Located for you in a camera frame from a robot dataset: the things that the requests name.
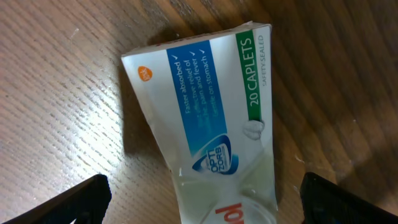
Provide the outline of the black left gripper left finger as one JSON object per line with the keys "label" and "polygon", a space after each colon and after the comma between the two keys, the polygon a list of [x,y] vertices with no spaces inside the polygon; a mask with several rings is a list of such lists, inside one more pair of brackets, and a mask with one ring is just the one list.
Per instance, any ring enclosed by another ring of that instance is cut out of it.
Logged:
{"label": "black left gripper left finger", "polygon": [[96,174],[4,224],[102,224],[110,201],[107,176]]}

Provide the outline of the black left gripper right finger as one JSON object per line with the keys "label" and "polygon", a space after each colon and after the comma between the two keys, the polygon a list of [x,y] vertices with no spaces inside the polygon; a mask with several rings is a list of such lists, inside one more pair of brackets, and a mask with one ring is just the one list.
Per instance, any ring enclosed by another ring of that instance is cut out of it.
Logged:
{"label": "black left gripper right finger", "polygon": [[397,224],[397,216],[307,172],[300,186],[304,224]]}

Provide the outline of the white Panadol box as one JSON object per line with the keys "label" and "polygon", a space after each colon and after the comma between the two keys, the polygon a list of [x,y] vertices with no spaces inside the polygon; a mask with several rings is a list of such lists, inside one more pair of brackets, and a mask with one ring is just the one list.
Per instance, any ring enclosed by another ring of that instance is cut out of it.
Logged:
{"label": "white Panadol box", "polygon": [[182,223],[275,223],[270,24],[121,58],[169,167]]}

